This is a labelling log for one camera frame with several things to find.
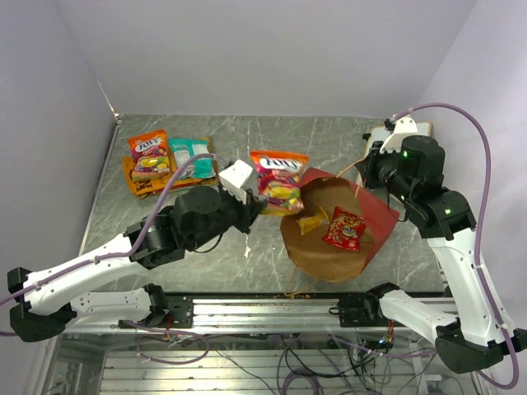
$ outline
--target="paper bag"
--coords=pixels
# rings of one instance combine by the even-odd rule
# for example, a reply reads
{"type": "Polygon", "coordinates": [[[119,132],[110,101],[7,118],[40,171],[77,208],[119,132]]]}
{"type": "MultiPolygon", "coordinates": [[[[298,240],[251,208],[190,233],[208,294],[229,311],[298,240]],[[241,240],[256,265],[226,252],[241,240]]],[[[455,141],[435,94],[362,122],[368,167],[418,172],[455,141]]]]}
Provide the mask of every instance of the paper bag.
{"type": "Polygon", "coordinates": [[[305,210],[294,216],[284,216],[280,231],[287,254],[293,263],[306,274],[317,279],[339,282],[359,276],[377,251],[388,239],[399,214],[364,188],[346,179],[337,179],[333,174],[309,168],[301,179],[301,199],[305,210]],[[322,238],[329,226],[321,226],[306,235],[301,235],[298,220],[313,216],[322,206],[331,217],[339,206],[364,217],[366,230],[360,238],[360,250],[348,251],[327,244],[322,238]]]}

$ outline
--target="snack bag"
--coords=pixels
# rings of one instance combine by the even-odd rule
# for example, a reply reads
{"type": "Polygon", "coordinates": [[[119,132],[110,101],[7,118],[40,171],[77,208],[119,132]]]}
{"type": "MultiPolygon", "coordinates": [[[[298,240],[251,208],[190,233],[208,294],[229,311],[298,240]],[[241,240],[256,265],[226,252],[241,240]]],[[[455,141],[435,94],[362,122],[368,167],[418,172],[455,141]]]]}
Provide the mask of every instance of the snack bag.
{"type": "Polygon", "coordinates": [[[328,223],[328,213],[322,206],[319,206],[319,209],[314,216],[304,216],[298,220],[298,225],[300,226],[300,233],[302,236],[320,226],[327,225],[328,223]]]}
{"type": "Polygon", "coordinates": [[[132,180],[154,179],[170,173],[168,143],[164,130],[155,130],[128,139],[135,163],[132,180]]]}
{"type": "MultiPolygon", "coordinates": [[[[208,154],[206,140],[191,140],[188,138],[171,138],[170,149],[174,154],[175,164],[180,167],[186,160],[197,154],[208,154]]],[[[215,176],[212,159],[196,160],[187,167],[180,179],[192,177],[194,179],[210,179],[215,176]]]]}
{"type": "Polygon", "coordinates": [[[252,151],[258,172],[258,192],[267,201],[262,214],[289,216],[304,209],[300,175],[309,156],[281,151],[252,151]]]}
{"type": "Polygon", "coordinates": [[[365,229],[366,223],[361,216],[341,207],[335,207],[328,233],[322,240],[341,249],[358,251],[360,247],[359,238],[365,229]]]}

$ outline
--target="red snack bag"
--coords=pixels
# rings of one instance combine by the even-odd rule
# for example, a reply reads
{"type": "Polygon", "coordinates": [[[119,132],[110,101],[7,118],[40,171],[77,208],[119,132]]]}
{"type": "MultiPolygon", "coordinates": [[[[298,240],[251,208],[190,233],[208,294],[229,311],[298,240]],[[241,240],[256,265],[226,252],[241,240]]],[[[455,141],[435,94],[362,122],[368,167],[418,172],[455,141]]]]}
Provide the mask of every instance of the red snack bag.
{"type": "Polygon", "coordinates": [[[322,238],[328,244],[350,251],[359,250],[359,238],[364,234],[366,223],[361,216],[335,207],[328,233],[322,238]]]}

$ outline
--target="table surface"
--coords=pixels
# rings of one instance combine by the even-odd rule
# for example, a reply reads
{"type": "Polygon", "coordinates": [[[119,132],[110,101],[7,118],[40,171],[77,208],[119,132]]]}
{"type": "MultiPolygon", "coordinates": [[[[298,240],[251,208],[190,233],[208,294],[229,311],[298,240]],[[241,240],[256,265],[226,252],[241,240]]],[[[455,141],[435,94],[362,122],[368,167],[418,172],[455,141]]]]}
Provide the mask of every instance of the table surface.
{"type": "MultiPolygon", "coordinates": [[[[124,181],[121,158],[129,155],[127,138],[131,136],[156,129],[165,129],[170,137],[211,136],[219,155],[242,160],[250,160],[250,151],[257,149],[307,153],[310,166],[337,173],[363,156],[366,142],[362,134],[380,124],[379,119],[349,117],[121,115],[84,251],[106,243],[154,207],[156,197],[139,200],[124,181]]],[[[355,179],[357,173],[350,170],[346,176],[355,179]]],[[[170,194],[166,204],[176,196],[170,194]]],[[[280,218],[260,216],[250,235],[230,229],[213,253],[187,253],[184,260],[145,271],[141,276],[123,277],[100,290],[132,290],[153,282],[165,291],[285,291],[294,266],[279,226],[280,218]]],[[[297,271],[287,290],[304,289],[312,281],[297,271]]],[[[395,226],[359,277],[341,283],[319,281],[312,291],[364,291],[387,281],[409,291],[443,290],[436,259],[410,223],[395,226]]]]}

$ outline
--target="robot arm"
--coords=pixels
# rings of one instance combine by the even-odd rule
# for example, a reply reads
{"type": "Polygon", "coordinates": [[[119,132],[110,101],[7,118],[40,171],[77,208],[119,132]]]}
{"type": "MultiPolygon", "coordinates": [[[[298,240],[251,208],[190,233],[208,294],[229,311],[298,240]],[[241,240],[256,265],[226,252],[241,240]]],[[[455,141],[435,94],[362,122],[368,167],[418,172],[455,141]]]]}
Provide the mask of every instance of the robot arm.
{"type": "Polygon", "coordinates": [[[93,292],[121,277],[141,274],[165,263],[184,258],[208,241],[234,226],[249,233],[250,226],[264,208],[252,196],[255,174],[238,160],[220,174],[220,188],[198,186],[178,196],[174,205],[163,208],[149,227],[139,248],[129,257],[147,220],[129,226],[107,244],[78,258],[41,272],[21,267],[7,275],[9,291],[34,287],[16,298],[11,309],[11,326],[25,342],[37,342],[61,333],[66,326],[111,318],[128,319],[145,326],[157,326],[166,320],[170,309],[159,286],[149,285],[129,292],[93,292]],[[108,253],[115,258],[99,260],[108,253]],[[78,267],[80,263],[90,261],[78,267]],[[52,281],[46,278],[71,269],[52,281]]]}
{"type": "Polygon", "coordinates": [[[418,228],[446,275],[459,317],[413,300],[393,284],[371,290],[370,303],[373,314],[399,321],[435,343],[445,364],[465,373],[494,365],[508,354],[501,328],[517,351],[527,347],[527,339],[503,308],[481,259],[505,325],[492,313],[475,267],[476,221],[464,196],[442,186],[444,160],[436,140],[418,136],[415,123],[406,117],[385,142],[374,142],[357,168],[367,188],[386,188],[404,205],[404,219],[418,228]]]}

